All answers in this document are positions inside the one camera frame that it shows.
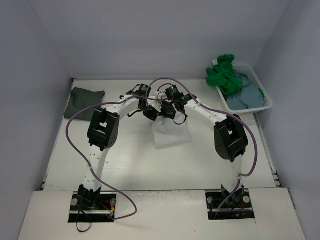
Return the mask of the white t-shirt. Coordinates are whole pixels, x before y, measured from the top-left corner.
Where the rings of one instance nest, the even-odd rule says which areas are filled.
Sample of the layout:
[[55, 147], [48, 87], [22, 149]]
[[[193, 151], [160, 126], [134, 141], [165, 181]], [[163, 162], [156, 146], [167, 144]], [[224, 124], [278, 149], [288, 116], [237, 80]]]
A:
[[153, 142], [157, 150], [172, 148], [191, 142], [192, 138], [187, 127], [187, 118], [177, 112], [174, 119], [158, 116], [149, 120], [153, 134]]

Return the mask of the dark grey t-shirt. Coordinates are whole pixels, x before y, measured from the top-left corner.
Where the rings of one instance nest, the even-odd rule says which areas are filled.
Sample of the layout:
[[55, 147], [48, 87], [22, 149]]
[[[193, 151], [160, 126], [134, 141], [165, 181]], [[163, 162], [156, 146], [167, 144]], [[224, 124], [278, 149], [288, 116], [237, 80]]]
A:
[[105, 91], [90, 91], [87, 89], [75, 87], [70, 92], [69, 102], [63, 113], [65, 119], [71, 119], [78, 112], [100, 104], [105, 96]]

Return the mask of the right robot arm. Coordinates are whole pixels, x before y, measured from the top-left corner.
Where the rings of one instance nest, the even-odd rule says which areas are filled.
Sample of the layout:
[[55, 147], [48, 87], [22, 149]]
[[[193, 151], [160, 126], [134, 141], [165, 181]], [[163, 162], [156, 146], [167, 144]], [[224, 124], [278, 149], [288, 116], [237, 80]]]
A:
[[161, 114], [172, 118], [175, 113], [182, 113], [212, 130], [214, 149], [223, 159], [221, 200], [225, 205], [233, 206], [240, 198], [237, 191], [241, 188], [242, 161], [249, 144], [243, 125], [226, 114], [201, 106], [193, 95], [184, 95], [176, 85], [168, 87], [164, 94], [167, 101], [160, 104]]

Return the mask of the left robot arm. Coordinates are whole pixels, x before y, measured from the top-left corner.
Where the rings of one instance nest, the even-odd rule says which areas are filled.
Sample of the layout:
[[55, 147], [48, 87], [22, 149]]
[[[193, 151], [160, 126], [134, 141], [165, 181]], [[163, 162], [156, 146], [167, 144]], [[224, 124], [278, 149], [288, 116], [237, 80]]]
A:
[[87, 132], [90, 145], [88, 170], [78, 188], [78, 195], [87, 209], [94, 210], [100, 204], [102, 173], [107, 154], [118, 139], [120, 121], [136, 110], [151, 114], [152, 120], [157, 118], [157, 111], [146, 106], [146, 96], [150, 92], [150, 86], [140, 84], [138, 90], [127, 92], [122, 100], [111, 103], [106, 108], [98, 107], [94, 110]]

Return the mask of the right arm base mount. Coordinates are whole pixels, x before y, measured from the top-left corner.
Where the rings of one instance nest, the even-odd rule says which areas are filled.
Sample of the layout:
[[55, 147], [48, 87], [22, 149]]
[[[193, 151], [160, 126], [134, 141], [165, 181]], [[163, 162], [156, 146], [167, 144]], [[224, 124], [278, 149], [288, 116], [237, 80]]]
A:
[[206, 191], [207, 216], [210, 221], [254, 219], [255, 213], [248, 189], [240, 188], [222, 206], [229, 192]]

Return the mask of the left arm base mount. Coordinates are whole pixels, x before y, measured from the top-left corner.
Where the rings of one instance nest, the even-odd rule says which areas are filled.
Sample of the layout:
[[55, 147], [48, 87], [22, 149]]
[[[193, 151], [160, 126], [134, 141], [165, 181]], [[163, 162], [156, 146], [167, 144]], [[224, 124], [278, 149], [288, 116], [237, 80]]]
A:
[[70, 202], [68, 223], [113, 223], [116, 213], [117, 195], [102, 192], [93, 205], [82, 201], [74, 192]]

